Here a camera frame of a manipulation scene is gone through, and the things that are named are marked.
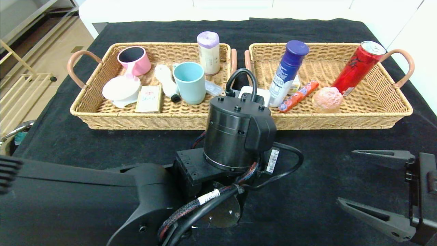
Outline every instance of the pink sponge ball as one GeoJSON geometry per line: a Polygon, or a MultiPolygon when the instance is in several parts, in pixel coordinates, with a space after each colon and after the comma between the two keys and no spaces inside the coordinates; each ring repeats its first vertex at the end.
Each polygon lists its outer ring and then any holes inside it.
{"type": "Polygon", "coordinates": [[[342,102],[343,95],[335,87],[323,87],[312,97],[312,105],[319,113],[334,113],[342,102]]]}

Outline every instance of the pink mug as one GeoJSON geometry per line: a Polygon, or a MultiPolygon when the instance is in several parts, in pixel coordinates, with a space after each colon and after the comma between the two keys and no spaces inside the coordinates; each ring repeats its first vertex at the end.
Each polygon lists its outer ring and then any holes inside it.
{"type": "Polygon", "coordinates": [[[126,69],[125,75],[128,77],[141,76],[152,67],[146,50],[140,46],[132,46],[122,50],[118,54],[117,60],[126,69]]]}

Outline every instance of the blue spray can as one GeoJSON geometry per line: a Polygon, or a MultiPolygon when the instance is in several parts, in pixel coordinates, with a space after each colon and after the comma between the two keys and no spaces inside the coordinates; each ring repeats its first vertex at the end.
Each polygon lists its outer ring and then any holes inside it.
{"type": "Polygon", "coordinates": [[[308,46],[298,40],[291,40],[285,45],[285,53],[270,85],[270,107],[281,105],[293,85],[293,80],[298,73],[303,58],[308,52],[308,46]]]}

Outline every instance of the orange candy bar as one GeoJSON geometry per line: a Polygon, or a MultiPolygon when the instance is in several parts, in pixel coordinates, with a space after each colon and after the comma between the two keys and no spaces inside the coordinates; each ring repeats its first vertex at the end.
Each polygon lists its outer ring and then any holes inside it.
{"type": "Polygon", "coordinates": [[[318,86],[319,83],[316,80],[311,80],[306,86],[300,88],[296,93],[286,98],[278,107],[279,111],[282,113],[289,111],[307,95],[313,92],[318,86]]]}

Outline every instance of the wires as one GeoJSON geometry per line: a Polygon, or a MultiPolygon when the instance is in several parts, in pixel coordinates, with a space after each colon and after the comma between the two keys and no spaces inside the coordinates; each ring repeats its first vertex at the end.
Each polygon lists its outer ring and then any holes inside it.
{"type": "MultiPolygon", "coordinates": [[[[246,171],[243,175],[241,175],[239,178],[237,178],[235,184],[241,183],[243,181],[248,180],[257,170],[259,166],[258,162],[254,162],[249,170],[246,171]]],[[[226,193],[228,190],[230,190],[232,186],[225,186],[220,188],[219,194],[226,193]]],[[[185,204],[184,206],[180,207],[178,210],[176,210],[168,219],[164,221],[164,223],[161,225],[161,227],[158,230],[158,237],[160,240],[164,238],[165,233],[167,232],[168,228],[174,224],[177,220],[179,220],[181,217],[185,216],[186,214],[190,213],[194,209],[198,208],[201,205],[199,199],[194,199],[191,202],[185,204]]]]}
{"type": "Polygon", "coordinates": [[[294,166],[292,166],[288,171],[281,173],[281,174],[278,174],[278,175],[275,175],[257,186],[250,186],[250,185],[243,184],[243,185],[241,185],[241,187],[248,189],[248,190],[261,189],[262,187],[266,186],[267,184],[269,184],[273,181],[276,181],[284,176],[287,176],[291,173],[294,173],[303,164],[303,159],[304,159],[303,154],[302,154],[302,152],[300,152],[300,150],[296,149],[295,147],[292,147],[292,146],[286,145],[286,144],[281,144],[278,142],[273,142],[273,147],[277,147],[277,148],[280,148],[282,150],[286,150],[286,151],[295,153],[299,158],[298,162],[294,166]]]}
{"type": "Polygon", "coordinates": [[[235,97],[235,92],[231,89],[231,84],[241,73],[247,74],[252,80],[252,97],[250,98],[250,100],[252,102],[255,102],[257,97],[257,80],[255,79],[255,75],[246,68],[238,69],[229,77],[228,82],[226,83],[226,96],[235,97]]]}
{"type": "MultiPolygon", "coordinates": [[[[286,144],[281,144],[278,142],[274,142],[273,143],[274,147],[280,148],[282,150],[286,150],[292,153],[295,153],[298,156],[298,162],[292,166],[288,171],[273,176],[271,178],[269,178],[267,181],[261,183],[260,185],[257,186],[250,186],[250,185],[246,185],[246,184],[241,184],[240,186],[249,190],[258,190],[261,189],[262,187],[266,186],[267,184],[278,180],[282,177],[285,177],[293,172],[295,172],[297,169],[299,169],[300,166],[302,166],[303,164],[303,160],[304,160],[304,156],[302,154],[302,152],[300,152],[300,150],[296,149],[295,147],[286,145],[286,144]]],[[[248,180],[258,169],[260,161],[262,155],[259,156],[258,161],[254,162],[252,164],[252,166],[249,168],[249,170],[247,170],[247,172],[242,175],[241,177],[236,179],[236,182],[234,183],[234,185],[232,186],[226,186],[223,187],[222,189],[226,189],[224,190],[224,193],[220,192],[220,195],[218,197],[213,198],[212,200],[210,200],[206,205],[204,205],[202,208],[200,208],[199,210],[197,210],[192,216],[190,216],[186,221],[184,221],[183,223],[181,223],[176,230],[174,231],[174,233],[172,233],[170,235],[170,238],[168,240],[168,244],[167,246],[174,246],[177,244],[177,242],[181,239],[182,235],[194,224],[196,223],[199,219],[201,219],[203,216],[205,216],[207,213],[209,213],[211,210],[213,210],[214,208],[216,208],[218,205],[220,205],[222,202],[224,202],[226,199],[228,199],[229,197],[233,196],[234,194],[237,194],[239,191],[239,184],[245,180],[248,180]]]]}
{"type": "Polygon", "coordinates": [[[194,140],[194,143],[190,149],[194,149],[196,147],[196,145],[199,144],[205,138],[205,134],[206,134],[206,131],[204,131],[202,134],[200,134],[200,136],[198,136],[196,138],[196,140],[194,140]]]}
{"type": "Polygon", "coordinates": [[[211,210],[216,208],[218,205],[220,205],[222,202],[230,198],[231,196],[238,193],[238,189],[236,186],[232,186],[228,192],[226,192],[223,195],[220,195],[211,201],[209,201],[205,206],[203,206],[201,209],[196,211],[191,217],[189,217],[186,221],[184,221],[180,226],[178,226],[173,233],[173,235],[170,237],[170,240],[168,242],[168,246],[174,246],[179,241],[179,239],[182,237],[182,235],[199,219],[201,219],[203,216],[205,216],[207,213],[209,213],[211,210]]]}

